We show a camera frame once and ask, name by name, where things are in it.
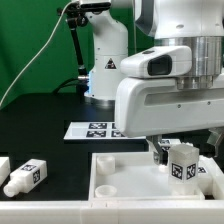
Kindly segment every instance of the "black cable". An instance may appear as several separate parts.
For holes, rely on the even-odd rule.
[[[67,80],[65,80],[63,83],[61,83],[58,87],[60,87],[60,86],[64,86],[64,85],[66,85],[66,84],[68,84],[68,83],[70,83],[70,82],[78,81],[78,80],[79,80],[78,78],[67,79]]]
[[[73,84],[60,85],[52,93],[57,94],[60,89],[66,88],[66,87],[69,87],[69,86],[86,86],[87,87],[87,83],[73,83]]]

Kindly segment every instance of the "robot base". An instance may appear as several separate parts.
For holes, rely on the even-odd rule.
[[[115,106],[115,100],[96,99],[86,95],[85,95],[85,102],[105,109],[114,108]]]

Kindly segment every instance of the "cube with marker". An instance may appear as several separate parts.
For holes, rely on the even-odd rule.
[[[169,150],[169,186],[174,195],[194,195],[198,188],[199,149],[186,144]]]

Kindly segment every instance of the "bottle cap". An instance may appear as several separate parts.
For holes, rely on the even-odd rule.
[[[11,180],[9,183],[4,187],[3,191],[6,196],[13,197],[17,195],[22,188],[20,180]]]

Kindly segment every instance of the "green backdrop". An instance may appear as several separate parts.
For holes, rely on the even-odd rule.
[[[16,75],[39,51],[49,38],[58,16],[56,9],[69,0],[1,0],[0,1],[0,98]],[[129,30],[129,55],[134,53],[132,9],[112,9],[113,18]],[[10,91],[4,105],[25,93],[52,92],[61,82],[77,76],[77,62],[70,31],[65,18],[41,56],[26,70]],[[85,65],[93,67],[93,38],[91,25],[79,28],[78,35]],[[137,30],[137,51],[153,44]],[[63,91],[74,91],[73,88]]]

